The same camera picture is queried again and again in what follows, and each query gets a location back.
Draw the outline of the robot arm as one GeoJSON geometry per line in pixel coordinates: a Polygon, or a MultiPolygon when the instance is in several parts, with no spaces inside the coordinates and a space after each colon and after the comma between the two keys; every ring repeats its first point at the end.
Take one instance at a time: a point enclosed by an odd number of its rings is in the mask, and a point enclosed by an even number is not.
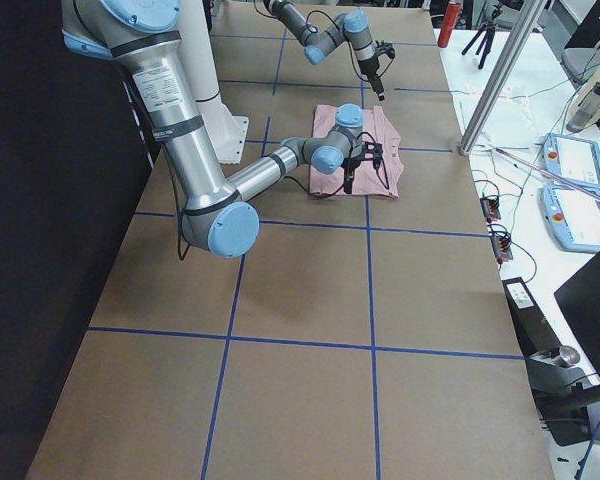
{"type": "Polygon", "coordinates": [[[363,10],[355,9],[335,18],[328,16],[330,25],[319,30],[291,1],[264,1],[264,6],[303,46],[304,55],[312,65],[323,62],[341,44],[348,44],[361,79],[371,86],[380,101],[385,100],[380,57],[386,55],[393,61],[395,49],[392,43],[373,38],[363,10]]]}
{"type": "Polygon", "coordinates": [[[190,247],[224,258],[248,252],[259,233],[251,199],[298,166],[323,174],[365,153],[363,113],[340,106],[323,137],[291,138],[225,175],[241,158],[248,121],[224,105],[200,1],[65,1],[66,47],[116,65],[130,80],[153,138],[162,145],[176,201],[178,253],[190,247]]]}

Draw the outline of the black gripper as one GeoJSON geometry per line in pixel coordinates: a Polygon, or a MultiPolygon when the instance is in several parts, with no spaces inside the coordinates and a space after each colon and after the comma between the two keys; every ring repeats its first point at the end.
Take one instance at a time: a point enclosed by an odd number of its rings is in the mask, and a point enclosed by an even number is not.
{"type": "Polygon", "coordinates": [[[355,170],[360,164],[365,161],[366,154],[361,152],[355,156],[345,158],[342,163],[344,170],[343,174],[343,191],[345,194],[351,194],[353,189],[353,182],[355,180],[355,170]]]}
{"type": "Polygon", "coordinates": [[[380,68],[377,57],[369,57],[367,59],[357,60],[361,75],[366,81],[370,81],[370,86],[376,94],[379,101],[385,100],[385,90],[381,78],[378,75],[380,68]]]}

